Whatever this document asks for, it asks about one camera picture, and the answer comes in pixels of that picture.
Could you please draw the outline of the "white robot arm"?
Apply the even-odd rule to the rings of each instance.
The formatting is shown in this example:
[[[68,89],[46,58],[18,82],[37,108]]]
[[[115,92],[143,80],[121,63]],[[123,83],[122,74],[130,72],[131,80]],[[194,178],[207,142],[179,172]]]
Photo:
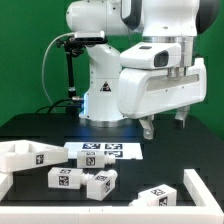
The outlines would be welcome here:
[[[80,120],[117,126],[137,119],[154,137],[152,120],[174,109],[184,123],[204,100],[204,59],[194,39],[215,21],[220,0],[77,0],[66,12],[74,41],[89,55],[90,87]]]

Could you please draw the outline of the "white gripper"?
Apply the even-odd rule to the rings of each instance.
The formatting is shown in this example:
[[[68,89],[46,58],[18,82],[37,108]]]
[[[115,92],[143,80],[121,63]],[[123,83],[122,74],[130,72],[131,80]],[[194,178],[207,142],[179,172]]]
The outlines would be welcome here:
[[[175,124],[184,128],[189,105],[203,101],[206,91],[207,74],[203,58],[196,58],[195,64],[187,68],[186,75],[179,77],[169,77],[167,70],[126,68],[119,78],[118,109],[124,116],[140,118],[143,137],[152,140],[154,114],[178,108]]]

